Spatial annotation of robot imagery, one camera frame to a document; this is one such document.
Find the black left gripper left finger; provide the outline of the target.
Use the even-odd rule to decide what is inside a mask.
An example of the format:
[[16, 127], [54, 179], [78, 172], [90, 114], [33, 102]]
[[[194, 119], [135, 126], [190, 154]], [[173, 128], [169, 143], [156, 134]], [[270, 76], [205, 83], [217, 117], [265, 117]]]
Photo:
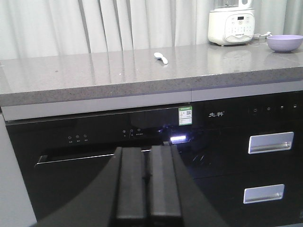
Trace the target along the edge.
[[39, 227], [143, 227], [147, 219], [144, 154], [117, 147], [73, 199], [38, 221]]

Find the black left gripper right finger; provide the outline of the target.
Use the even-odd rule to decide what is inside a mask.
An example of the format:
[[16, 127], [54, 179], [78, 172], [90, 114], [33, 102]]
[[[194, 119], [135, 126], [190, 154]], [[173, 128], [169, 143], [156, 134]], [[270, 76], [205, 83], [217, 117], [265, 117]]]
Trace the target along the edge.
[[226, 227], [181, 160], [165, 142], [149, 153], [149, 218], [153, 227]]

